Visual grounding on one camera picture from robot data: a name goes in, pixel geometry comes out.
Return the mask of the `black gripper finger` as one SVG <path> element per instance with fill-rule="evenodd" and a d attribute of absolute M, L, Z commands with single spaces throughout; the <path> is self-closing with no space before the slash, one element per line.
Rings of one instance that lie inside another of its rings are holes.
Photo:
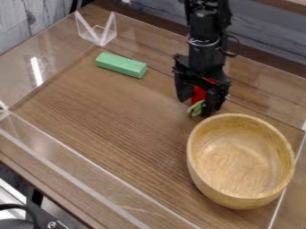
<path fill-rule="evenodd" d="M 191 99 L 193 95 L 192 76 L 181 72 L 175 72 L 175 93 L 180 102 Z"/>
<path fill-rule="evenodd" d="M 200 108 L 200 115 L 209 117 L 220 110 L 221 104 L 229 92 L 229 84 L 203 84 L 201 88 L 205 91 L 205 98 Z"/>

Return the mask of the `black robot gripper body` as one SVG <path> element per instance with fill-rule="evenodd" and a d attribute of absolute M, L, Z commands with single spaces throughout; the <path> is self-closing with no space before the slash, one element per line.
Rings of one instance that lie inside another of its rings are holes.
<path fill-rule="evenodd" d="M 231 80 L 223 70 L 225 57 L 231 55 L 225 51 L 227 43 L 223 41 L 208 44 L 188 42 L 188 53 L 173 55 L 173 73 L 189 74 L 192 81 L 207 78 L 216 81 L 217 84 L 231 85 Z"/>

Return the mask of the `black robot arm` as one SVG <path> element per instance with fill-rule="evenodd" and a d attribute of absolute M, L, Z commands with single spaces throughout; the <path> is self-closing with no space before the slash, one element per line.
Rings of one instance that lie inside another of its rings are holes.
<path fill-rule="evenodd" d="M 220 110 L 231 80 L 223 70 L 231 25 L 228 0 L 184 0 L 187 55 L 175 54 L 175 92 L 180 102 L 191 100 L 195 115 L 211 116 Z"/>

